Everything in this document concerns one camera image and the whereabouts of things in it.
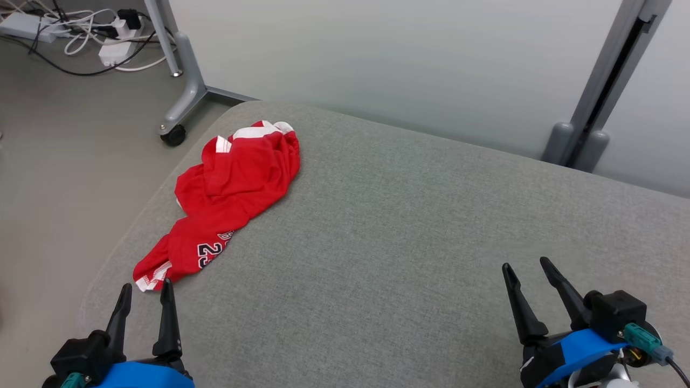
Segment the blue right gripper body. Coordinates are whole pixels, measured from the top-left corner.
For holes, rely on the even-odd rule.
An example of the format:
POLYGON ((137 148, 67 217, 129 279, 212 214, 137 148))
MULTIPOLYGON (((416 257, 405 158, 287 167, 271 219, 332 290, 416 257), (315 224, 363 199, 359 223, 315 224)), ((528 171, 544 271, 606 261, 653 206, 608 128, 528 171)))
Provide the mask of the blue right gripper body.
POLYGON ((661 339, 652 332, 635 324, 626 325, 624 342, 613 343, 599 336, 593 329, 584 329, 567 334, 554 344, 536 348, 520 368, 520 380, 523 387, 550 387, 565 381, 567 387, 577 387, 585 368, 602 361, 605 357, 615 356, 614 365, 603 377, 596 377, 593 382, 599 387, 637 387, 626 371, 626 366, 619 363, 618 356, 625 348, 639 349, 652 355, 660 355, 661 339))

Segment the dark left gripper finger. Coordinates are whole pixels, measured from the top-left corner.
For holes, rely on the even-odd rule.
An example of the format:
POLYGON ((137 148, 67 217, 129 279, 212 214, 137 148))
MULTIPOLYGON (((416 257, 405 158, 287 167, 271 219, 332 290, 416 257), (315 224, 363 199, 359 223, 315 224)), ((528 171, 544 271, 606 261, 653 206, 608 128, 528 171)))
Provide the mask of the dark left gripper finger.
POLYGON ((106 329, 106 333, 110 337, 107 348, 110 350, 114 359, 126 359, 123 353, 124 334, 126 320, 132 306, 132 293, 131 284, 125 284, 121 287, 118 301, 114 306, 111 319, 106 329))
POLYGON ((174 294, 170 279, 163 280, 160 292, 162 317, 158 329, 158 340, 153 345, 153 356, 160 359, 182 358, 182 339, 174 294))

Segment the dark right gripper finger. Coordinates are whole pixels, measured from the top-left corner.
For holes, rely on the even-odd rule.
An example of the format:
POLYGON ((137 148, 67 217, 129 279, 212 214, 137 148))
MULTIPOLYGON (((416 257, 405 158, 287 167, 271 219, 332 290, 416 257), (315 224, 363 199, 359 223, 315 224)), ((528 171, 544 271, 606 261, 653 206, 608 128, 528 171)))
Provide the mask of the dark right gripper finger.
POLYGON ((503 263, 502 275, 508 293, 517 336, 522 345, 533 345, 539 341, 544 341, 549 334, 546 325, 535 316, 527 299, 521 291, 521 283, 515 275, 510 263, 503 263))
POLYGON ((555 265, 547 257, 540 258, 540 265, 549 284, 554 287, 571 319, 571 330, 583 330, 589 328, 591 311, 585 307, 584 298, 560 273, 555 265))

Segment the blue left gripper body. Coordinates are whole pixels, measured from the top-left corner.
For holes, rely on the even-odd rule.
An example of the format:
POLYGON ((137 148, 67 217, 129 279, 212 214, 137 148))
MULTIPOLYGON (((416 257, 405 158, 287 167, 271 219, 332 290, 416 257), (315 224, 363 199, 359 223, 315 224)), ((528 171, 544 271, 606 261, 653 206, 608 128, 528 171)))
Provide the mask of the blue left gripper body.
POLYGON ((139 359, 116 363, 100 383, 89 387, 194 387, 193 378, 182 361, 139 359))

